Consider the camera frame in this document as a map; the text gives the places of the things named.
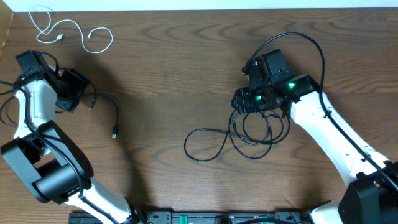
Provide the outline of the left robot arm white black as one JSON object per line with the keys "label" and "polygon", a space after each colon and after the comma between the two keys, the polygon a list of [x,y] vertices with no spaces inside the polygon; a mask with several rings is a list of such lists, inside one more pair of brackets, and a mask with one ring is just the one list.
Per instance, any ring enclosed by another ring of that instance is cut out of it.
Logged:
{"label": "left robot arm white black", "polygon": [[51,67],[45,54],[16,56],[22,74],[10,86],[19,100],[19,124],[1,157],[42,203],[76,206],[101,223],[146,223],[126,198],[95,179],[86,155],[56,124],[56,107],[73,112],[92,81],[74,69]]}

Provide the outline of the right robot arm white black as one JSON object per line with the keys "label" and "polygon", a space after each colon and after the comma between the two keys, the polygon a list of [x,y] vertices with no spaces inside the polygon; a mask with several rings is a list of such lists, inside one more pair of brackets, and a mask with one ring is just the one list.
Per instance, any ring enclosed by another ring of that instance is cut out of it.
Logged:
{"label": "right robot arm white black", "polygon": [[240,114],[280,108],[306,130],[332,161],[346,186],[340,202],[310,211],[312,223],[397,223],[397,163],[367,144],[331,105],[309,75],[294,76],[280,49],[250,59],[242,68],[249,86],[236,90]]}

